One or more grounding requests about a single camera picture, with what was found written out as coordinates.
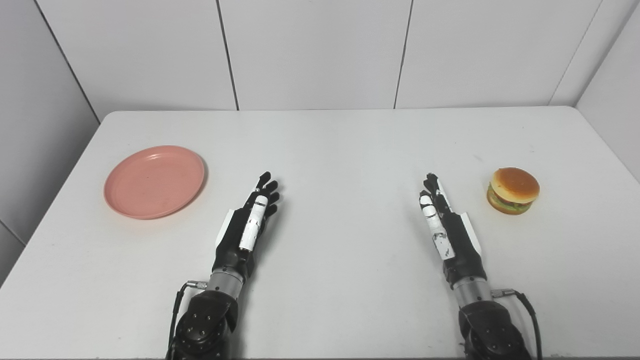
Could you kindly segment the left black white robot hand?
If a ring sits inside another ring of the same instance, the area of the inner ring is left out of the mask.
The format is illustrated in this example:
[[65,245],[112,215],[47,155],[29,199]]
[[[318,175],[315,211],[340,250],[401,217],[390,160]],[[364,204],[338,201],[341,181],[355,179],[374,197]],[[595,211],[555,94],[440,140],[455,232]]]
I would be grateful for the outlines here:
[[254,250],[266,230],[269,218],[276,214],[281,198],[279,183],[269,171],[263,173],[244,205],[231,210],[222,226],[222,238],[215,249],[213,271],[234,271],[243,281],[253,274]]

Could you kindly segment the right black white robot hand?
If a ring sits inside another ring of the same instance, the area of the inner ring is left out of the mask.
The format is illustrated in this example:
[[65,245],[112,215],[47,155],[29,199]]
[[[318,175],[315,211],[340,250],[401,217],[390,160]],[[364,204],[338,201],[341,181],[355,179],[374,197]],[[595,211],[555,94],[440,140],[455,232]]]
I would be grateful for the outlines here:
[[482,251],[466,213],[450,206],[439,177],[428,173],[419,194],[419,206],[429,226],[432,242],[443,264],[450,289],[462,280],[487,280]]

